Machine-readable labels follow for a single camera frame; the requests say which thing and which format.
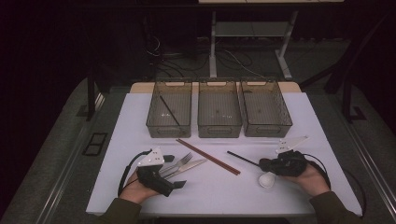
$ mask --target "white table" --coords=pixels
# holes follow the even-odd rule
[[[249,160],[276,158],[278,139],[247,138],[243,130],[235,139],[200,139],[198,137],[197,98],[192,95],[192,121],[190,138],[183,139],[215,158],[226,162],[240,175],[233,175],[212,161],[207,161],[170,181],[187,180],[183,189],[175,189],[169,197],[152,197],[143,203],[142,216],[153,217],[293,217],[313,215],[308,196],[295,184],[280,177],[271,189],[259,185],[262,171],[245,161],[226,153],[227,150]],[[310,138],[297,149],[320,158],[325,164],[332,190],[346,208],[361,215],[361,207],[335,158],[318,118],[305,95],[300,92],[284,93],[293,126],[286,138],[308,135]],[[191,150],[176,139],[150,138],[146,127],[150,93],[127,94],[120,116],[111,137],[106,156],[97,177],[87,213],[103,214],[112,200],[125,166],[142,151],[161,147],[164,154],[182,158]],[[192,161],[202,156],[192,152]]]

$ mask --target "chopstick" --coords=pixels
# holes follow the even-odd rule
[[[236,170],[236,169],[233,168],[232,166],[230,166],[230,165],[228,165],[228,164],[226,164],[226,163],[224,163],[224,162],[222,162],[222,161],[219,161],[218,159],[212,157],[211,155],[209,155],[209,154],[203,152],[203,151],[200,150],[199,148],[194,147],[194,146],[188,144],[187,142],[185,142],[185,141],[183,141],[183,140],[181,140],[181,139],[177,139],[176,141],[179,142],[181,145],[183,145],[183,146],[185,146],[185,147],[188,147],[188,148],[191,149],[192,151],[194,151],[194,152],[200,154],[201,156],[207,158],[208,160],[213,161],[215,164],[217,164],[217,165],[221,166],[222,168],[224,168],[224,169],[230,171],[230,172],[233,173],[234,175],[239,175],[239,174],[241,174],[240,171]]]

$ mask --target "hand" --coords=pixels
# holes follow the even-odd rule
[[[311,196],[317,196],[330,191],[330,188],[327,186],[323,176],[309,163],[306,165],[305,171],[299,176],[282,177],[300,185],[300,187]]]
[[[122,191],[120,198],[133,203],[142,203],[147,198],[158,194],[159,193],[157,191],[146,188],[139,182],[135,170],[134,173],[129,177],[127,186]]]

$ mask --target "dark background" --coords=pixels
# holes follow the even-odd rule
[[[293,38],[296,41],[357,39],[392,9],[393,2],[358,0],[346,1],[345,8],[303,9]],[[350,75],[396,133],[396,12],[392,10],[364,48]],[[193,54],[191,46],[196,36],[207,35],[209,22],[207,12],[177,16],[109,13],[104,18],[97,18],[93,13],[81,18],[66,2],[2,1],[0,216],[68,96],[91,68],[101,91],[108,91],[114,85],[149,80],[152,70],[146,45],[151,34]],[[186,23],[189,28],[177,33]],[[131,70],[145,75],[138,76]]]

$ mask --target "person's left hand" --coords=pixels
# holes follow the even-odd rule
[[[142,203],[147,198],[158,194],[159,193],[157,191],[146,188],[139,182],[135,170],[134,173],[128,178],[127,186],[122,191],[120,198],[133,203]]]

